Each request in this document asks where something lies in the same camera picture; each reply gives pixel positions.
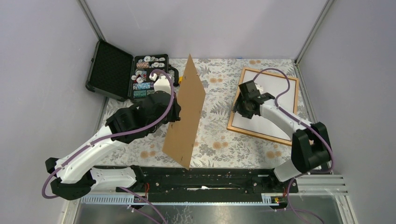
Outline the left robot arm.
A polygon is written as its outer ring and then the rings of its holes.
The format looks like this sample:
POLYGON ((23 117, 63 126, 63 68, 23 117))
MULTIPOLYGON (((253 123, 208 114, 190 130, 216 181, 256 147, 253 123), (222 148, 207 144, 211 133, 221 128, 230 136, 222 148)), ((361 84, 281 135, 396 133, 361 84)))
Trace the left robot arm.
POLYGON ((64 158, 50 157, 45 166, 49 177, 43 184, 46 199, 79 199, 94 189, 144 188, 143 172, 137 166, 98 168, 112 151, 154 133, 161 125, 180 121, 176 93, 156 91, 141 102, 118 109, 86 143, 64 158))

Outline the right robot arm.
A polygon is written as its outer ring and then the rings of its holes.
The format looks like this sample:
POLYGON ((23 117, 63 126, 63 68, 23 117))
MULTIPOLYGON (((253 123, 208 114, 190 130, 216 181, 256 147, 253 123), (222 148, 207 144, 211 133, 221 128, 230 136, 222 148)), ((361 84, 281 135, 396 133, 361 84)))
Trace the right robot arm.
POLYGON ((332 160, 326 126, 303 121, 297 115, 283 109, 278 99, 262 93, 251 80, 239 85, 239 95, 232 111, 251 119, 260 116, 275 124, 291 139, 291 158, 271 169, 264 183, 274 192, 286 187, 286 182, 312 171, 332 160))

